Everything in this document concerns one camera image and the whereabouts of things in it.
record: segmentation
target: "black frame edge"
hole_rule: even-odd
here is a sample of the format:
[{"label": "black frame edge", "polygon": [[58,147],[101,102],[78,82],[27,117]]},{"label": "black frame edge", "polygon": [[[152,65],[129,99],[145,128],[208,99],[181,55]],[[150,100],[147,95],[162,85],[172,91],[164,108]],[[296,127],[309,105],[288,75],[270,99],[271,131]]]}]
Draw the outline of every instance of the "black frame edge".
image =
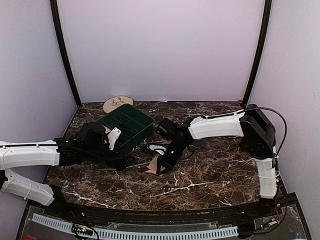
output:
[{"label": "black frame edge", "polygon": [[[297,195],[295,192],[292,193],[288,193],[287,194],[287,201],[288,201],[288,205],[291,204],[295,204],[298,212],[299,212],[299,216],[301,218],[302,221],[302,225],[303,225],[303,229],[304,232],[306,234],[306,237],[308,240],[312,240],[311,234],[309,232],[309,228],[307,226],[306,220],[305,220],[305,216],[302,212],[299,200],[297,198]],[[281,202],[281,204],[285,204],[285,198],[284,196],[280,196],[279,200]],[[235,205],[235,206],[226,206],[226,207],[218,207],[218,208],[208,208],[208,209],[198,209],[198,210],[187,210],[187,211],[169,211],[169,213],[199,213],[201,211],[205,211],[205,212],[212,212],[210,215],[210,217],[206,217],[203,216],[202,214],[197,215],[196,217],[193,217],[193,220],[190,219],[190,217],[187,215],[185,215],[183,217],[183,219],[178,220],[179,223],[165,223],[165,224],[196,224],[196,223],[207,223],[209,221],[218,221],[219,223],[223,223],[224,225],[228,225],[231,224],[233,226],[240,226],[241,224],[247,224],[249,222],[252,222],[256,217],[255,216],[248,216],[248,217],[243,217],[243,216],[234,216],[232,213],[239,213],[242,212],[243,209],[246,208],[250,208],[250,207],[255,207],[258,204],[258,202],[250,202],[250,203],[245,203],[245,204],[241,204],[241,205]],[[26,219],[28,210],[30,208],[30,206],[34,206],[34,207],[38,207],[38,208],[42,208],[44,209],[44,214],[48,214],[50,216],[56,217],[56,215],[53,214],[53,212],[48,208],[45,207],[43,205],[41,205],[38,202],[34,202],[29,200],[27,202],[27,206],[24,210],[24,214],[22,217],[22,220]],[[147,224],[147,225],[158,225],[159,223],[153,222],[154,220],[156,220],[155,218],[158,218],[158,216],[155,216],[154,213],[163,215],[168,211],[135,211],[135,210],[121,210],[121,209],[110,209],[110,208],[102,208],[102,207],[93,207],[93,206],[84,206],[84,205],[79,205],[79,204],[75,204],[75,203],[68,203],[68,206],[73,210],[73,212],[79,216],[79,222],[80,223],[85,223],[88,224],[89,226],[95,226],[95,225],[99,225],[99,226],[107,226],[109,224],[109,222],[114,222],[115,219],[112,217],[112,215],[116,214],[123,214],[123,213],[137,213],[137,214],[150,214],[150,221],[146,222],[146,220],[144,220],[144,222],[142,222],[141,224]],[[94,212],[101,212],[101,214],[104,217],[101,217],[99,215],[101,214],[97,214],[96,216],[102,220],[104,223],[97,223],[97,222],[92,222],[89,219],[92,219],[92,217],[94,217],[94,215],[88,215],[88,211],[93,210]],[[228,216],[224,215],[224,212],[228,212],[231,211],[231,215],[228,214]],[[122,219],[119,221],[116,221],[117,223],[132,223],[132,224],[139,224],[137,222],[135,222],[135,220],[140,219],[140,215],[137,216],[138,218],[134,219],[131,214],[129,214],[125,219]],[[175,218],[179,216],[172,216],[170,218],[170,220],[175,220]],[[19,226],[19,231],[17,233],[16,236],[16,240],[20,240],[21,236],[22,236],[22,231],[23,231],[23,227],[24,227],[24,222],[21,221],[20,222],[20,226]]]},{"label": "black frame edge", "polygon": [[24,208],[24,211],[23,211],[23,214],[22,214],[22,217],[21,217],[19,228],[18,228],[18,231],[17,231],[16,236],[15,236],[15,240],[21,240],[21,238],[22,238],[22,233],[23,233],[23,229],[24,229],[24,226],[25,226],[26,218],[27,218],[27,215],[28,215],[28,212],[29,212],[29,208],[30,208],[30,201],[28,200],[26,202],[26,206]]},{"label": "black frame edge", "polygon": [[79,96],[79,92],[76,86],[76,82],[71,70],[68,54],[67,54],[67,49],[65,45],[65,40],[64,40],[64,35],[62,32],[61,28],[61,22],[60,22],[60,17],[59,17],[59,9],[58,9],[58,3],[57,0],[50,0],[50,5],[51,5],[51,12],[52,12],[52,19],[54,23],[54,29],[55,29],[55,34],[56,34],[56,39],[58,41],[59,49],[60,49],[60,54],[61,58],[63,61],[64,69],[66,76],[68,78],[70,88],[73,94],[74,101],[78,107],[81,106],[82,102]]},{"label": "black frame edge", "polygon": [[260,64],[261,56],[263,53],[267,30],[268,30],[269,18],[271,13],[271,5],[272,5],[272,0],[265,0],[259,40],[258,40],[258,44],[255,51],[255,56],[252,64],[250,77],[245,89],[243,99],[241,101],[241,105],[243,108],[245,108],[248,104],[248,101],[256,80],[257,72],[259,69],[259,64]]}]

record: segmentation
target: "black pole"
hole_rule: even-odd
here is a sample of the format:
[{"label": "black pole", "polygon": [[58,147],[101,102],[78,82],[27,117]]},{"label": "black pole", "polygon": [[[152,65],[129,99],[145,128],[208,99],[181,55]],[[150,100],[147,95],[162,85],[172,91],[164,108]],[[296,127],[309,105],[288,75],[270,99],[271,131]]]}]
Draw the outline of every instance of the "black pole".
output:
[{"label": "black pole", "polygon": [[70,62],[69,62],[69,58],[68,58],[68,54],[67,54],[65,40],[64,40],[64,36],[62,33],[62,28],[61,28],[57,0],[50,0],[50,4],[51,4],[51,12],[52,12],[52,18],[53,18],[53,23],[54,23],[54,28],[55,28],[55,34],[56,34],[56,38],[58,40],[58,45],[59,45],[60,54],[62,57],[65,73],[68,78],[75,103],[78,107],[80,107],[82,103],[81,103],[81,99],[80,99],[80,96],[78,93],[76,82],[75,82],[75,79],[74,79],[74,76],[72,74],[71,67],[70,67]]},{"label": "black pole", "polygon": [[266,35],[267,35],[268,23],[269,23],[270,12],[271,12],[271,4],[272,4],[272,0],[265,0],[260,35],[259,35],[258,45],[256,47],[256,52],[253,60],[249,81],[245,89],[243,100],[239,101],[243,108],[245,108],[248,104],[252,89],[254,87],[255,79],[257,76],[262,52],[265,45]]}]

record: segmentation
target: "wire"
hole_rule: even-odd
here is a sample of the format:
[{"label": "wire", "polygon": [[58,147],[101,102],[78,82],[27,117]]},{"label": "wire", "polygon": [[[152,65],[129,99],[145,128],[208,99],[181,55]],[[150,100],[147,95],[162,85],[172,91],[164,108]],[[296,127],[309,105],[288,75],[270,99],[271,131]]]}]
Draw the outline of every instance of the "wire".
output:
[{"label": "wire", "polygon": [[239,235],[262,235],[262,234],[268,234],[268,233],[271,233],[273,232],[274,230],[276,230],[280,224],[283,223],[283,221],[285,220],[286,218],[286,215],[287,215],[287,211],[288,211],[288,200],[287,200],[287,193],[286,193],[286,190],[284,189],[283,191],[283,194],[284,194],[284,199],[285,199],[285,210],[284,210],[284,215],[283,215],[283,218],[278,222],[278,224],[276,226],[274,226],[270,231],[264,231],[264,232],[257,232],[259,230],[263,230],[264,228],[257,228],[253,231],[249,231],[249,232],[238,232]]},{"label": "wire", "polygon": [[[61,216],[59,216],[58,214],[56,214],[52,209],[50,209],[50,208],[47,208],[51,213],[53,213],[56,217],[58,217],[59,219],[63,219]],[[89,229],[91,229],[95,234],[96,234],[96,240],[100,240],[100,237],[99,237],[99,233],[97,232],[97,230],[95,230],[93,227],[91,227],[91,226],[89,226],[89,225],[87,225],[87,224],[85,224],[85,223],[83,223],[83,222],[77,222],[76,221],[76,215],[75,215],[75,213],[73,212],[73,211],[70,211],[69,212],[69,214],[72,214],[73,215],[73,222],[72,222],[72,224],[74,225],[74,224],[78,224],[78,225],[82,225],[82,226],[85,226],[85,227],[87,227],[87,228],[89,228]]]},{"label": "wire", "polygon": [[276,208],[274,207],[272,210],[276,213],[277,218],[280,220],[280,215],[279,215],[278,209],[276,209]]},{"label": "wire", "polygon": [[85,154],[88,154],[91,157],[97,158],[97,159],[102,159],[105,160],[106,162],[115,162],[118,160],[122,160],[124,159],[125,156],[118,156],[118,157],[104,157],[104,156],[99,156],[97,154],[94,154],[90,151],[84,150],[82,148],[76,147],[76,146],[71,146],[71,145],[63,145],[63,144],[39,144],[39,146],[41,147],[48,147],[48,146],[57,146],[57,147],[65,147],[67,149],[72,149],[72,150],[76,150]]}]

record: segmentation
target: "white cable tray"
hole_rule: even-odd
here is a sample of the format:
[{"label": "white cable tray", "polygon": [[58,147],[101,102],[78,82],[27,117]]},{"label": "white cable tray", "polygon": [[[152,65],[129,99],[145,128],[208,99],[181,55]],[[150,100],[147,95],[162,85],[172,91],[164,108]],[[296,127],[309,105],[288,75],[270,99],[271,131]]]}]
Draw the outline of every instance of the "white cable tray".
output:
[{"label": "white cable tray", "polygon": [[[32,221],[49,228],[72,234],[72,223],[65,220],[54,219],[37,213],[33,214]],[[205,231],[190,232],[169,232],[169,233],[152,233],[152,232],[132,232],[132,231],[115,231],[104,228],[94,228],[101,240],[215,240],[238,236],[238,227],[226,227],[220,229],[212,229]],[[90,239],[97,239],[94,233]]]}]

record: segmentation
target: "black cable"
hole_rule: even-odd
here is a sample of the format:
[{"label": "black cable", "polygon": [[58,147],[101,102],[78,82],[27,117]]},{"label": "black cable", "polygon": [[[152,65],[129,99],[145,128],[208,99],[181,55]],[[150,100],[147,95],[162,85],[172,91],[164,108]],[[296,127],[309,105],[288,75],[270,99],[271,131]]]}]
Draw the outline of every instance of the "black cable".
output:
[{"label": "black cable", "polygon": [[255,229],[255,230],[249,231],[249,232],[238,232],[239,235],[250,235],[250,234],[251,234],[251,235],[262,235],[262,234],[271,233],[271,232],[273,232],[274,230],[276,230],[276,229],[280,226],[280,224],[282,224],[283,221],[285,220],[286,215],[287,215],[287,210],[288,210],[288,200],[287,200],[287,193],[286,193],[286,190],[285,190],[285,189],[284,189],[283,193],[284,193],[284,199],[285,199],[284,215],[283,215],[283,218],[279,221],[279,223],[278,223],[276,226],[274,226],[270,231],[257,232],[257,231],[260,231],[260,230],[263,230],[263,229],[264,229],[264,228],[257,228],[257,229]]},{"label": "black cable", "polygon": [[76,238],[76,239],[79,239],[79,240],[87,240],[88,239],[88,237],[82,237],[82,236],[80,236],[78,233],[77,233],[77,231],[71,231],[71,233],[72,233],[72,236],[74,237],[74,238]]},{"label": "black cable", "polygon": [[56,144],[56,146],[58,146],[58,147],[65,147],[65,148],[68,148],[68,149],[76,150],[76,151],[79,151],[79,152],[88,154],[88,155],[91,156],[91,157],[105,160],[106,162],[115,162],[115,161],[118,161],[118,160],[122,160],[122,159],[124,159],[124,157],[125,157],[125,156],[118,156],[118,157],[112,157],[112,158],[110,158],[110,157],[99,156],[99,155],[97,155],[97,154],[94,154],[94,153],[92,153],[92,152],[90,152],[90,151],[84,150],[84,149],[79,148],[79,147],[76,147],[76,146],[63,145],[63,144]]},{"label": "black cable", "polygon": [[[52,209],[50,209],[50,208],[47,208],[51,213],[53,213],[56,217],[58,217],[59,219],[62,219],[62,220],[66,220],[66,219],[63,219],[61,216],[59,216],[58,214],[56,214]],[[91,227],[91,226],[89,226],[89,225],[87,225],[87,224],[85,224],[85,223],[83,223],[83,222],[77,222],[75,219],[73,219],[73,221],[72,221],[72,224],[73,225],[75,225],[75,224],[78,224],[78,225],[82,225],[82,226],[85,226],[85,227],[87,227],[87,228],[89,228],[89,229],[91,229],[95,234],[96,234],[96,240],[99,240],[100,239],[100,237],[99,237],[99,233],[97,232],[97,230],[95,230],[93,227]]]},{"label": "black cable", "polygon": [[[283,121],[283,124],[284,124],[284,134],[283,134],[283,138],[282,138],[282,141],[281,141],[281,144],[278,148],[278,150],[276,151],[276,155],[274,157],[277,157],[279,156],[279,152],[281,150],[281,148],[283,147],[284,145],[284,142],[286,140],[286,137],[287,137],[287,132],[288,132],[288,125],[287,125],[287,122],[286,122],[286,119],[284,118],[284,116],[281,115],[281,113],[279,113],[278,111],[272,109],[272,108],[268,108],[268,107],[254,107],[254,108],[249,108],[249,109],[244,109],[242,111],[239,111],[237,112],[237,114],[241,114],[241,113],[245,113],[245,112],[249,112],[249,111],[254,111],[254,110],[267,110],[267,111],[270,111],[270,112],[273,112],[275,114],[277,114]],[[255,229],[254,231],[251,231],[251,232],[239,232],[239,234],[241,235],[249,235],[249,234],[253,234],[253,235],[261,235],[261,234],[267,234],[267,233],[271,233],[272,231],[274,231],[276,228],[278,228],[278,226],[280,226],[280,224],[284,221],[284,219],[286,218],[286,215],[287,215],[287,209],[288,209],[288,201],[287,201],[287,194],[286,194],[286,190],[283,191],[284,192],[284,198],[285,198],[285,212],[284,212],[284,215],[283,215],[283,218],[282,220],[275,226],[273,227],[270,231],[267,231],[267,232],[257,232],[259,230],[261,230],[260,228],[259,229]]]}]

